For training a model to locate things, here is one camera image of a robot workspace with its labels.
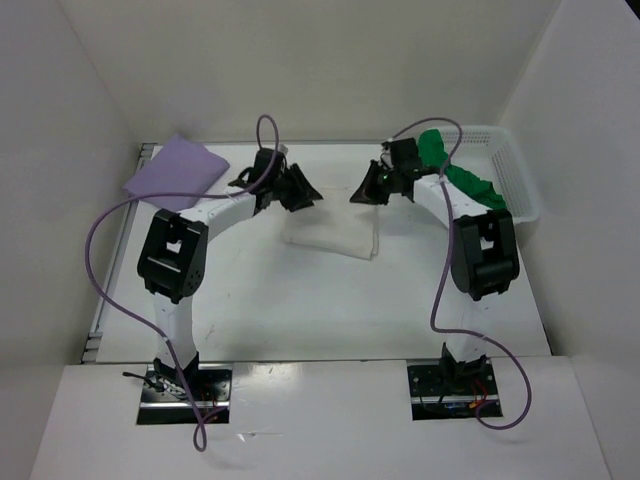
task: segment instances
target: purple cloth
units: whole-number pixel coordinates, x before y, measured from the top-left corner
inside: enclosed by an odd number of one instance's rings
[[[204,193],[227,171],[229,163],[200,143],[174,135],[153,160],[124,186],[130,195],[154,192]],[[173,212],[193,207],[197,198],[155,197],[145,200]]]

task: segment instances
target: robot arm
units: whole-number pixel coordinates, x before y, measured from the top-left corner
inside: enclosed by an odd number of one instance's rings
[[[372,160],[362,184],[351,197],[353,203],[386,205],[391,194],[399,193],[433,213],[449,228],[449,216],[440,182],[446,182],[453,207],[454,251],[451,264],[453,281],[467,304],[459,329],[489,333],[479,314],[495,303],[520,272],[515,231],[507,210],[489,210],[469,198],[439,169],[424,167],[413,138],[385,142],[381,160]],[[387,164],[382,157],[390,157]],[[443,359],[450,364],[452,376],[482,368],[486,344],[468,335],[449,335],[443,346]]]
[[[233,188],[226,198],[178,213],[160,210],[153,218],[138,261],[138,274],[152,295],[156,324],[171,340],[187,379],[198,370],[192,304],[204,278],[207,245],[228,228],[257,215],[273,200],[293,212],[322,198],[298,165],[287,166],[285,154],[286,150],[277,152],[271,173],[251,193],[239,194],[266,171],[273,150],[260,149],[254,166],[231,182]],[[154,367],[160,377],[176,383],[175,363],[160,337]]]

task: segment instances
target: white tabletop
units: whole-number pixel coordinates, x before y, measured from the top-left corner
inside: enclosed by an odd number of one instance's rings
[[[317,188],[355,190],[378,145],[289,145]],[[255,145],[212,145],[231,164],[211,189],[221,191],[253,164]],[[456,164],[473,169],[462,150]],[[153,319],[150,297],[136,274],[155,207],[135,210],[109,290],[126,307]],[[204,361],[306,361],[434,358],[443,337],[428,315],[446,252],[447,232],[428,211],[405,198],[379,207],[379,254],[372,261],[284,244],[287,212],[272,205],[216,238],[208,250],[204,282],[194,297],[194,339]],[[466,297],[452,282],[439,323],[460,321]],[[524,266],[500,302],[484,312],[491,333],[516,355],[549,355]],[[98,362],[149,362],[154,333],[105,306]],[[491,355],[502,355],[490,349]]]
[[[570,361],[522,363],[533,403],[507,432],[412,421],[403,361],[236,364],[230,423],[207,427],[203,454],[191,425],[135,425],[140,382],[121,372],[143,366],[67,367],[31,480],[608,479]],[[494,369],[513,419],[522,379],[508,359]]]

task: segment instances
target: wire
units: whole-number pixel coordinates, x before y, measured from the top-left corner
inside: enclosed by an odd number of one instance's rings
[[[178,374],[178,379],[180,380],[180,383],[184,387],[185,394],[187,396],[187,399],[189,401],[191,409],[193,410],[193,414],[196,417],[197,425],[196,425],[196,428],[195,428],[195,430],[193,432],[193,445],[196,448],[196,450],[199,451],[199,452],[204,452],[207,449],[207,431],[205,429],[205,423],[206,422],[205,422],[205,419],[200,414],[200,409],[196,405],[196,401],[194,399],[193,392],[191,392],[191,388],[189,387],[189,384],[187,383],[187,379],[185,378],[184,371],[182,370],[180,362],[178,361],[178,356],[176,355],[176,351],[175,351],[175,349],[173,347],[173,344],[171,343],[171,340],[169,339],[167,334],[160,327],[158,327],[154,323],[150,322],[149,320],[141,317],[137,313],[129,310],[128,308],[120,305],[118,302],[116,302],[114,299],[112,299],[107,294],[107,292],[105,292],[102,289],[102,287],[98,283],[98,280],[95,277],[95,274],[93,272],[93,268],[91,266],[91,243],[93,241],[93,237],[94,237],[94,235],[96,233],[96,230],[98,229],[100,224],[105,220],[105,218],[107,218],[113,212],[118,210],[120,207],[123,207],[123,206],[125,206],[125,205],[127,205],[129,203],[136,202],[138,200],[144,200],[144,199],[147,199],[147,198],[155,198],[155,197],[187,197],[187,198],[208,198],[208,199],[213,199],[213,200],[224,200],[224,199],[229,198],[229,197],[233,198],[233,197],[237,197],[239,195],[243,195],[245,193],[250,193],[254,189],[256,189],[257,187],[259,187],[260,184],[267,178],[267,176],[271,172],[271,169],[275,165],[276,154],[278,152],[278,147],[280,145],[280,133],[278,132],[278,126],[277,126],[275,120],[273,119],[273,117],[271,117],[271,115],[268,115],[268,114],[260,115],[260,117],[258,118],[258,122],[256,124],[256,137],[257,137],[257,140],[258,140],[258,145],[262,148],[262,143],[261,143],[261,140],[260,140],[260,125],[261,125],[263,120],[268,120],[271,123],[272,127],[273,127],[273,133],[274,133],[274,136],[275,136],[275,147],[273,149],[273,153],[271,154],[271,160],[269,162],[269,166],[267,167],[267,169],[264,171],[264,173],[260,176],[260,178],[258,178],[258,180],[255,183],[251,184],[249,187],[245,188],[242,191],[231,193],[229,195],[213,195],[213,194],[206,194],[206,193],[205,194],[199,194],[199,193],[191,193],[191,192],[182,192],[182,193],[160,192],[160,193],[147,193],[147,194],[144,194],[144,195],[136,195],[134,197],[130,197],[127,200],[124,200],[124,201],[114,205],[113,207],[109,208],[108,210],[103,212],[95,220],[95,222],[93,223],[93,225],[91,225],[91,228],[89,229],[89,233],[87,234],[87,240],[86,240],[85,245],[84,245],[84,264],[85,264],[85,268],[87,270],[87,276],[89,277],[89,281],[91,282],[91,285],[93,286],[93,288],[96,290],[96,292],[98,292],[98,295],[100,295],[100,297],[102,297],[102,299],[105,302],[107,302],[109,305],[111,305],[116,310],[119,310],[120,312],[124,313],[125,315],[128,315],[131,318],[133,318],[134,320],[137,320],[138,322],[142,323],[143,325],[149,327],[151,330],[153,330],[158,335],[160,335],[160,337],[162,337],[164,342],[167,344],[167,349],[169,350],[169,354],[171,355],[171,358],[172,358],[172,360],[173,360],[173,362],[175,364],[175,367],[176,367],[176,373]],[[220,407],[217,410],[213,409],[213,412],[210,413],[209,415],[207,415],[207,417],[212,416],[213,413],[217,413],[217,412],[219,412],[221,410],[224,410],[225,408],[226,407]],[[200,437],[202,439],[202,443],[200,443],[198,441],[198,437]]]
[[[137,375],[137,374],[131,373],[131,372],[122,372],[122,376],[123,377],[129,377],[129,378],[137,378],[138,380],[142,380],[146,385],[149,385],[149,388],[151,388],[153,390],[156,389],[156,384],[153,383],[150,378],[143,377],[142,375]]]
[[[412,128],[417,127],[418,125],[422,125],[423,123],[434,122],[434,121],[446,122],[446,123],[449,123],[451,125],[454,125],[458,129],[458,138],[456,139],[455,145],[453,146],[453,148],[449,152],[449,155],[447,156],[447,159],[445,160],[445,162],[440,167],[440,173],[439,173],[439,175],[440,175],[440,187],[442,188],[442,193],[444,195],[444,199],[445,199],[445,202],[447,204],[447,216],[448,216],[448,221],[449,221],[448,222],[449,223],[449,240],[448,240],[448,244],[447,244],[447,256],[445,258],[444,268],[442,269],[442,275],[440,276],[440,283],[438,284],[438,288],[436,290],[436,296],[435,296],[435,298],[433,300],[433,306],[431,308],[431,316],[430,316],[430,319],[429,319],[429,326],[431,327],[431,330],[433,330],[436,333],[470,335],[472,337],[480,338],[480,339],[490,343],[491,345],[493,345],[495,347],[498,347],[500,350],[502,350],[511,359],[511,361],[514,363],[516,368],[520,371],[520,374],[522,375],[522,379],[524,380],[525,388],[527,390],[527,401],[526,401],[526,404],[525,404],[524,409],[522,410],[522,413],[520,414],[520,416],[518,418],[516,418],[513,422],[508,423],[506,425],[492,425],[490,423],[485,422],[480,417],[480,412],[487,405],[491,405],[493,403],[496,403],[496,400],[491,400],[491,401],[484,402],[484,403],[482,403],[482,405],[478,406],[478,408],[476,408],[476,410],[475,410],[476,419],[483,426],[485,426],[485,427],[487,427],[487,428],[489,428],[491,430],[509,430],[509,429],[519,425],[520,423],[522,423],[522,421],[529,414],[529,410],[531,409],[531,399],[533,397],[533,392],[531,391],[531,382],[529,381],[529,377],[527,376],[527,372],[525,372],[525,370],[522,367],[522,364],[520,363],[520,361],[502,343],[498,342],[497,340],[494,340],[493,338],[487,337],[486,335],[483,335],[480,332],[476,332],[474,330],[468,330],[468,329],[464,329],[464,328],[440,328],[440,327],[438,327],[436,325],[436,316],[438,314],[438,307],[440,306],[440,301],[442,300],[442,294],[444,292],[444,286],[445,286],[445,284],[447,282],[447,277],[449,275],[449,270],[451,269],[451,260],[452,260],[452,257],[453,257],[453,242],[454,242],[454,238],[453,238],[453,206],[451,205],[451,198],[449,197],[449,192],[447,191],[446,182],[443,180],[442,177],[444,176],[444,172],[445,172],[446,168],[451,164],[451,157],[453,157],[453,155],[458,150],[458,147],[460,147],[460,144],[462,143],[462,127],[460,126],[460,124],[458,122],[456,122],[455,120],[451,120],[450,118],[446,118],[446,117],[427,117],[427,118],[423,118],[422,120],[418,120],[417,122],[413,122],[411,125],[403,128],[402,130],[400,130],[398,133],[396,133],[392,137],[392,140],[397,139],[397,137],[399,137],[400,135],[408,132]]]
[[[214,407],[202,420],[204,423],[209,423],[211,420],[215,420],[220,412],[224,412],[227,407]]]
[[[489,392],[487,392],[487,387],[484,386],[484,383],[482,383],[479,378],[476,378],[476,385],[480,387],[480,389],[482,390],[482,395],[484,395],[482,397],[482,401],[483,402],[486,401],[487,397],[489,396]]]
[[[203,402],[206,401],[204,396],[204,389],[202,387],[200,387],[200,398],[202,399]],[[206,405],[204,407],[204,413],[209,413],[209,407],[207,407]]]

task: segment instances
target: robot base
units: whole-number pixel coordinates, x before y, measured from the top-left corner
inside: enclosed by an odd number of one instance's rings
[[[464,377],[451,385],[440,360],[407,362],[413,420],[443,420],[475,417],[476,408],[486,405],[480,415],[502,417],[500,397],[487,360],[481,373]]]
[[[149,365],[144,376],[138,410],[138,425],[175,425],[195,424],[196,417],[184,395],[184,390],[168,381]],[[231,365],[200,364],[192,374],[191,391],[203,417],[211,414],[214,408],[222,408],[210,415],[207,423],[229,423],[229,405],[231,400]]]

